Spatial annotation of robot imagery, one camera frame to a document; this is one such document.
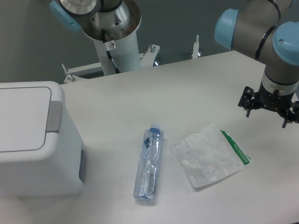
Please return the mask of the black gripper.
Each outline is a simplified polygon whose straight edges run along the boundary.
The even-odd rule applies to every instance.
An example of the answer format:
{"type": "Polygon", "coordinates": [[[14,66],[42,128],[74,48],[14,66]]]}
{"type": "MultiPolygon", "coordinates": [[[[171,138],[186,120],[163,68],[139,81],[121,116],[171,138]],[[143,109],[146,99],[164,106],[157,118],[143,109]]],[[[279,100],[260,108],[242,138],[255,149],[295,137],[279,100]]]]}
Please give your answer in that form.
{"type": "Polygon", "coordinates": [[[241,95],[238,106],[243,108],[247,113],[246,117],[250,116],[252,110],[265,109],[273,112],[279,112],[279,115],[284,119],[282,128],[287,124],[299,124],[299,100],[292,102],[294,91],[289,94],[281,94],[278,89],[274,89],[271,93],[261,84],[259,91],[255,92],[251,87],[245,87],[241,95]]]}

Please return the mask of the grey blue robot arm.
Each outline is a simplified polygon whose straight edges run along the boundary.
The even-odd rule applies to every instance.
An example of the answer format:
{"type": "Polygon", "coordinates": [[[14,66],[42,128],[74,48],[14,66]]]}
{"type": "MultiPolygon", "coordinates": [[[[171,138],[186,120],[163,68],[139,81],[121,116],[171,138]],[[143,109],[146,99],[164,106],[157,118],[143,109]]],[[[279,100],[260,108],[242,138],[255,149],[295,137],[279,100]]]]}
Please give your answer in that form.
{"type": "MultiPolygon", "coordinates": [[[[239,106],[250,113],[276,112],[284,124],[299,123],[299,22],[279,25],[296,0],[248,0],[245,10],[228,9],[216,23],[214,38],[265,66],[258,91],[246,87],[239,106]]],[[[106,75],[147,67],[138,51],[137,30],[141,12],[133,0],[55,0],[53,16],[71,31],[83,31],[97,50],[106,75]]]]}

